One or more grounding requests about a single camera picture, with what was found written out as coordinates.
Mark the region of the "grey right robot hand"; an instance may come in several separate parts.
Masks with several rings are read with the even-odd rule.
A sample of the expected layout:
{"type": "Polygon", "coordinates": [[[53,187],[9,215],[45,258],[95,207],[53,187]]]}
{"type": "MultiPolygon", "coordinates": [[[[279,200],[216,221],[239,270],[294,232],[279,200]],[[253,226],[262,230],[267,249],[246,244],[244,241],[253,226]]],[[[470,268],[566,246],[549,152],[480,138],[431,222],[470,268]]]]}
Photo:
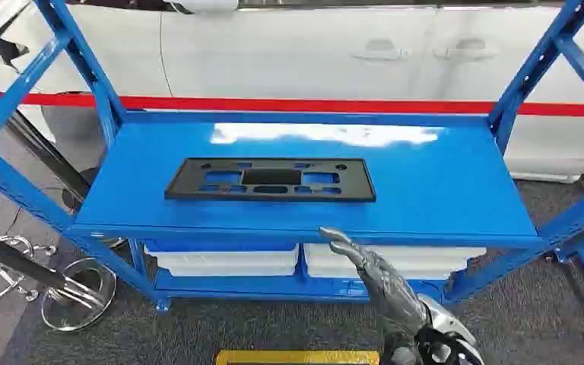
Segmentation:
{"type": "Polygon", "coordinates": [[[429,324],[427,308],[410,284],[382,256],[355,243],[345,233],[320,227],[330,250],[347,257],[365,285],[382,330],[410,338],[429,324]]]}

